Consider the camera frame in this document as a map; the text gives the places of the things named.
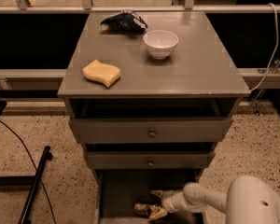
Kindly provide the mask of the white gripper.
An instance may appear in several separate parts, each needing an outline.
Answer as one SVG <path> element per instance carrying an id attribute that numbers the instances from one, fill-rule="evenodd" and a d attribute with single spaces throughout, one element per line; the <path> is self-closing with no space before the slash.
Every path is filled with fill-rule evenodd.
<path id="1" fill-rule="evenodd" d="M 150 193 L 161 198 L 161 205 L 163 207 L 153 207 L 149 215 L 150 220 L 166 217 L 168 212 L 174 213 L 181 211 L 185 207 L 185 198 L 181 190 L 152 190 Z"/>

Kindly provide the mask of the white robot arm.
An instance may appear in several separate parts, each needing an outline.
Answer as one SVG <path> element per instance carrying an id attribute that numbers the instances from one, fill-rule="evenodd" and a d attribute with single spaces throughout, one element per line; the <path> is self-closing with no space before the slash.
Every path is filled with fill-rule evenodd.
<path id="1" fill-rule="evenodd" d="M 180 190 L 153 190 L 152 194 L 161 199 L 161 206 L 150 219 L 179 211 L 202 213 L 211 206 L 226 216 L 226 224 L 280 224 L 280 195 L 250 175 L 235 178 L 227 192 L 189 182 Z"/>

